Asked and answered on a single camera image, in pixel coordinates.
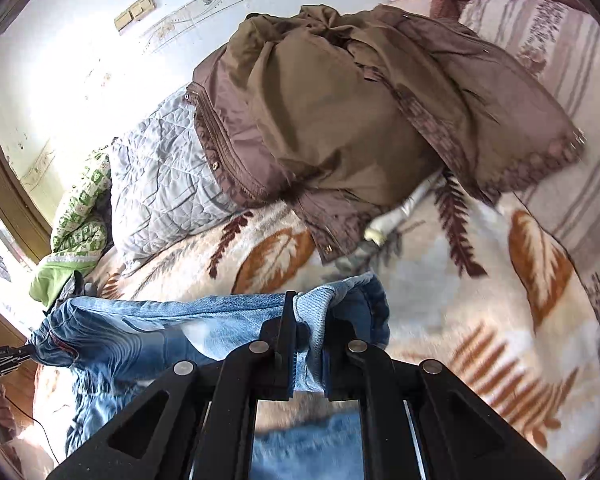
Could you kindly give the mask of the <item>person left hand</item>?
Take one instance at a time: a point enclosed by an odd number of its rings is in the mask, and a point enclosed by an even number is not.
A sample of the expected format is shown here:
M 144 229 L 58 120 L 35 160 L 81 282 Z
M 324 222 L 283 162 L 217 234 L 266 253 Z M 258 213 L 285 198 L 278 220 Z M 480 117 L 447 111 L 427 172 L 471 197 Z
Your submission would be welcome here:
M 10 438 L 14 438 L 18 434 L 18 426 L 16 426 L 9 402 L 3 393 L 0 394 L 0 426 L 4 427 Z

